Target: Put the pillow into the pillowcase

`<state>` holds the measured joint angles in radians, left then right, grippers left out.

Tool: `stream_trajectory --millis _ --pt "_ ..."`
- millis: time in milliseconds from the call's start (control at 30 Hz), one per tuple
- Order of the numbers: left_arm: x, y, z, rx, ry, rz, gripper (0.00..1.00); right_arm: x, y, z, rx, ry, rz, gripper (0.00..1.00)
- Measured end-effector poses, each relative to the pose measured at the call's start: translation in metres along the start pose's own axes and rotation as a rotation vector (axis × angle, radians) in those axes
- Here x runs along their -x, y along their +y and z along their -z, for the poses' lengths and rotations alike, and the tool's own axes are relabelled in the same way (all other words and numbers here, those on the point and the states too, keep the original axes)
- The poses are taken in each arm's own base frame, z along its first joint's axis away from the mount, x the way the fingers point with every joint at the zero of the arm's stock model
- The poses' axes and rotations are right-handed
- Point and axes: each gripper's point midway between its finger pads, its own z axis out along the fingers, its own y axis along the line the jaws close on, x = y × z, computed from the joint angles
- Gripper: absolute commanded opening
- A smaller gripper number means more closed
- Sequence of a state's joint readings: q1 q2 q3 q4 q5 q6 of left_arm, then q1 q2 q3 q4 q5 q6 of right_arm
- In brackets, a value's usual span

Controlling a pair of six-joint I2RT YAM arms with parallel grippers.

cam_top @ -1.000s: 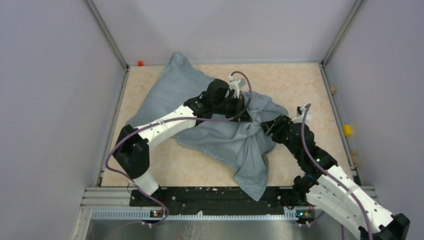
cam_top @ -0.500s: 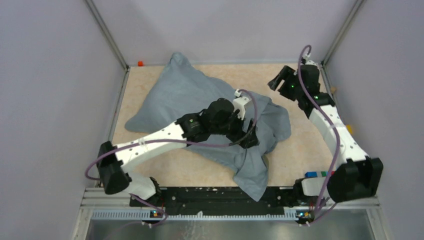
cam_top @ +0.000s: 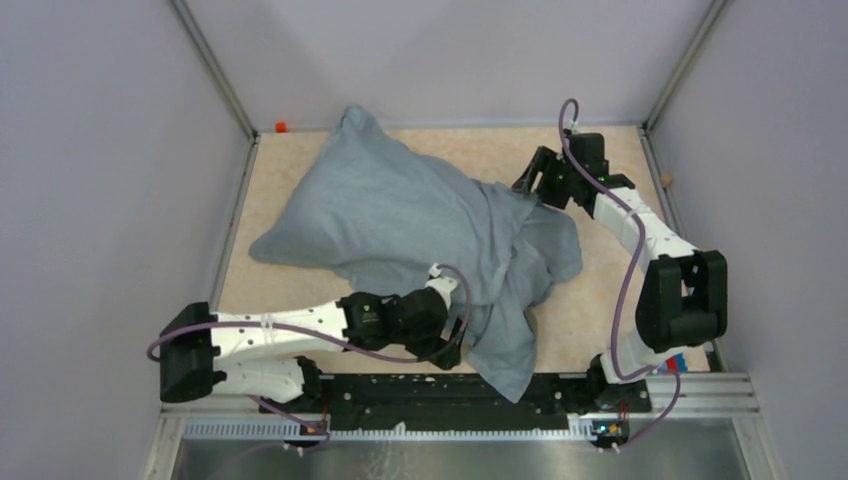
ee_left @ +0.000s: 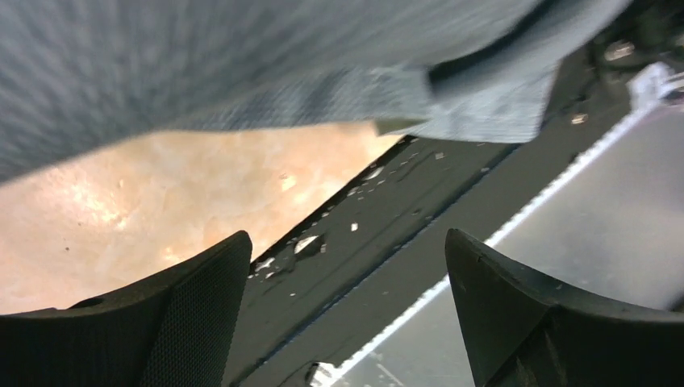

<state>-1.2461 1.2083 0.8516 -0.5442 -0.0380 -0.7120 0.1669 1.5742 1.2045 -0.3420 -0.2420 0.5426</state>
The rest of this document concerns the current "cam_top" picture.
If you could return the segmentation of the grey-blue and beige pillowcase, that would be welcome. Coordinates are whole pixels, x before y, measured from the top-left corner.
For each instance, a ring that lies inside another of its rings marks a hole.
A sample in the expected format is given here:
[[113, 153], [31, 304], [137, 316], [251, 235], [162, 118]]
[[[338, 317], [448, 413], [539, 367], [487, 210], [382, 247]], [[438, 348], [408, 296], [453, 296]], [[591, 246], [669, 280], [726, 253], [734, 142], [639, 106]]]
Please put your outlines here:
[[568, 215], [501, 183], [466, 176], [347, 107], [275, 224], [250, 246], [266, 264], [323, 268], [357, 291], [405, 294], [430, 267], [466, 278], [468, 363], [509, 401], [527, 390], [537, 340], [527, 310], [574, 279], [582, 258]]

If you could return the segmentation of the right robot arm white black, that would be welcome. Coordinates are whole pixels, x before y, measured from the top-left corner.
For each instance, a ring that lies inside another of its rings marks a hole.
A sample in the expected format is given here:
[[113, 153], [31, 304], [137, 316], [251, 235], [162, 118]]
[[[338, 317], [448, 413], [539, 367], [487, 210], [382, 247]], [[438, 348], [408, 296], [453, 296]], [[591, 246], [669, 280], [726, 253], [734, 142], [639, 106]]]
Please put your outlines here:
[[688, 348], [727, 330], [728, 265], [678, 236], [624, 174], [612, 174], [599, 133], [563, 132], [560, 151], [540, 146], [515, 191], [563, 209], [574, 203], [620, 242], [631, 260], [614, 309], [611, 346], [586, 372], [583, 403], [600, 412], [630, 404], [643, 380]]

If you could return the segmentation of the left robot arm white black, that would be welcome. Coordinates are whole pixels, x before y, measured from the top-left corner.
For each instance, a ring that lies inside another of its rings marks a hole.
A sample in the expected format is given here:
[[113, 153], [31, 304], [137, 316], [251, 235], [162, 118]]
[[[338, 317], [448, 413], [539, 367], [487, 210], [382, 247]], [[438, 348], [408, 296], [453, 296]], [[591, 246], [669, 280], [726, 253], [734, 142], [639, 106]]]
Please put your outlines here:
[[206, 302], [184, 307], [148, 348], [159, 365], [159, 398], [187, 403], [209, 395], [245, 395], [286, 403], [297, 413], [319, 404], [320, 374], [309, 352], [354, 352], [393, 362], [451, 366], [446, 356], [462, 335], [446, 340], [452, 278], [433, 278], [404, 296], [355, 292], [301, 310], [258, 314], [214, 312]]

